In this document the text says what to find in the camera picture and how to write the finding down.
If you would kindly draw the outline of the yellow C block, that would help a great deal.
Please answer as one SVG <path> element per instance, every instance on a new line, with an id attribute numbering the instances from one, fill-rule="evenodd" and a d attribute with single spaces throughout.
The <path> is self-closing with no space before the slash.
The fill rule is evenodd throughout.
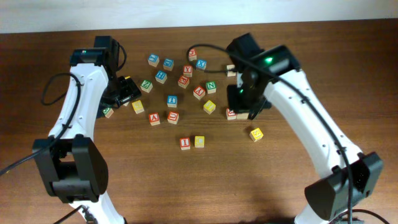
<path id="1" fill-rule="evenodd" d="M 196 148 L 205 147 L 205 137 L 204 136 L 195 136 L 195 147 Z"/>

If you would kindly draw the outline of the red I block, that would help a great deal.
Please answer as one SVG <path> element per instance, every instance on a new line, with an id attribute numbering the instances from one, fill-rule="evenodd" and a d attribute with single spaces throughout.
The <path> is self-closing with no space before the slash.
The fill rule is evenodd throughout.
<path id="1" fill-rule="evenodd" d="M 190 138 L 181 138 L 180 148 L 181 150 L 189 150 L 191 148 Z"/>

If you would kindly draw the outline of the green R block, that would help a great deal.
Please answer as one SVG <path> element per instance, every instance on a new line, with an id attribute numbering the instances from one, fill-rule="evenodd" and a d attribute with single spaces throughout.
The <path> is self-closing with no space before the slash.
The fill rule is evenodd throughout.
<path id="1" fill-rule="evenodd" d="M 248 119 L 249 113 L 239 113 L 236 115 L 236 119 Z"/>

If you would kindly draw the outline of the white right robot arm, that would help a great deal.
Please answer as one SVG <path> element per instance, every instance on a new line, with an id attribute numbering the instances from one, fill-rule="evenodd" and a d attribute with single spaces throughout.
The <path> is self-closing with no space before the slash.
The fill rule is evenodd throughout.
<path id="1" fill-rule="evenodd" d="M 319 179 L 305 188 L 307 206 L 295 223 L 357 223 L 357 204 L 370 196 L 384 167 L 336 125 L 305 72 L 283 45 L 261 49 L 244 34 L 227 46 L 237 82 L 227 88 L 229 108 L 242 119 L 276 108 L 310 156 Z"/>

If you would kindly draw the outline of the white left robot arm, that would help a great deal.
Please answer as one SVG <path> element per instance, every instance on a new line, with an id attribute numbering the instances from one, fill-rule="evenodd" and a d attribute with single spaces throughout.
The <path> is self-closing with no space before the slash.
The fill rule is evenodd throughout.
<path id="1" fill-rule="evenodd" d="M 111 36 L 97 36 L 92 48 L 76 49 L 70 57 L 70 79 L 57 122 L 32 151 L 42 182 L 51 197 L 81 207 L 87 223 L 125 223 L 106 189 L 108 165 L 94 144 L 95 122 L 138 99 L 131 78 L 117 76 L 125 50 Z"/>

